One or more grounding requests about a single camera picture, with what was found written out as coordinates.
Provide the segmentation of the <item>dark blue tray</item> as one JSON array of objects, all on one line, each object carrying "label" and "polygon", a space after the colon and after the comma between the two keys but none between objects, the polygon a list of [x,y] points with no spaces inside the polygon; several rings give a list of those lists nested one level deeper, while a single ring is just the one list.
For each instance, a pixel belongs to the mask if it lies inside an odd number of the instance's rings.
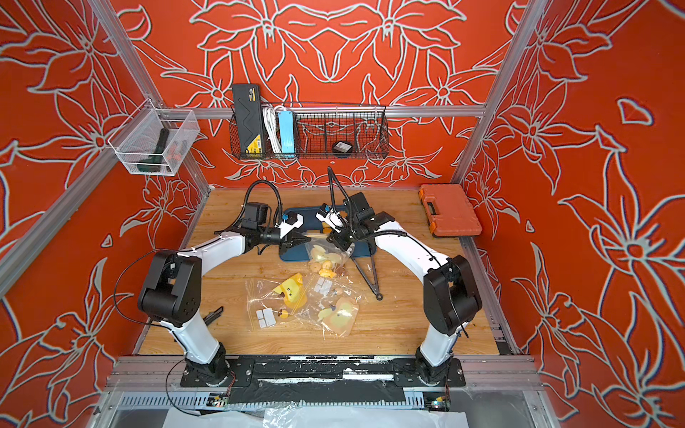
[{"label": "dark blue tray", "polygon": [[[295,213],[303,216],[303,225],[298,228],[298,231],[303,235],[306,232],[321,233],[324,227],[322,226],[321,221],[316,218],[318,210],[319,206],[295,207],[285,210],[285,215]],[[361,242],[356,243],[352,256],[354,258],[368,258],[373,257],[375,254],[376,248],[371,249],[368,243]],[[284,262],[302,262],[308,261],[309,255],[305,246],[301,244],[288,249],[283,255],[280,255],[280,259]]]}]

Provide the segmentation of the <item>bag with cream bear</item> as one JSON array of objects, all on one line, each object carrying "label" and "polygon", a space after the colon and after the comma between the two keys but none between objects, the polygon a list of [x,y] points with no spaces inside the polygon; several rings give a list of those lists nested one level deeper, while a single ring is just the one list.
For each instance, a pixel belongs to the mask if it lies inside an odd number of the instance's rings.
[{"label": "bag with cream bear", "polygon": [[305,250],[309,257],[310,273],[332,279],[344,274],[344,265],[351,257],[352,247],[344,251],[328,242],[322,235],[314,235],[306,242]]}]

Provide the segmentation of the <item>black metal tongs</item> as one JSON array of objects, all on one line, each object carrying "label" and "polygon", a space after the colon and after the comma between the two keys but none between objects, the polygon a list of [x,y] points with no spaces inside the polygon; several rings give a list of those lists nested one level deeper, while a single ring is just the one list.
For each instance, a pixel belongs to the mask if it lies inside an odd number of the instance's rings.
[{"label": "black metal tongs", "polygon": [[376,269],[376,259],[373,254],[369,256],[369,263],[367,265],[362,264],[362,260],[356,257],[352,257],[351,260],[354,266],[360,273],[362,279],[365,281],[371,292],[374,294],[378,301],[383,301],[384,296],[380,291],[380,284],[378,273]]}]

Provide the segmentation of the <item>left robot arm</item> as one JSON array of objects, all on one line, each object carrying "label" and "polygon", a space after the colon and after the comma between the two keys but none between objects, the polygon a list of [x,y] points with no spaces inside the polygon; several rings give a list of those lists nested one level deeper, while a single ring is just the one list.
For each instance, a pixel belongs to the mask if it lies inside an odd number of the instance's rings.
[{"label": "left robot arm", "polygon": [[284,254],[306,244],[310,237],[300,231],[302,225],[301,214],[285,214],[276,185],[261,179],[248,187],[237,218],[214,239],[153,256],[137,306],[171,332],[187,369],[202,382],[218,385],[229,375],[225,347],[199,314],[203,276],[259,246],[275,246]]}]

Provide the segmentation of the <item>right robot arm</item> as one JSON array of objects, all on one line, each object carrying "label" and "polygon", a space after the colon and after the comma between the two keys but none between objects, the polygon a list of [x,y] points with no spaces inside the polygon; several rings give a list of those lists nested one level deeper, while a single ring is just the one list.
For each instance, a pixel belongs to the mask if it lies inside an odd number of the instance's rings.
[{"label": "right robot arm", "polygon": [[376,213],[364,194],[349,194],[334,170],[328,168],[330,205],[319,208],[317,218],[332,232],[328,242],[341,251],[365,242],[394,256],[423,285],[423,310],[429,327],[417,348],[416,372],[422,383],[434,386],[448,377],[458,338],[483,308],[468,260],[449,257],[423,244],[392,215]]}]

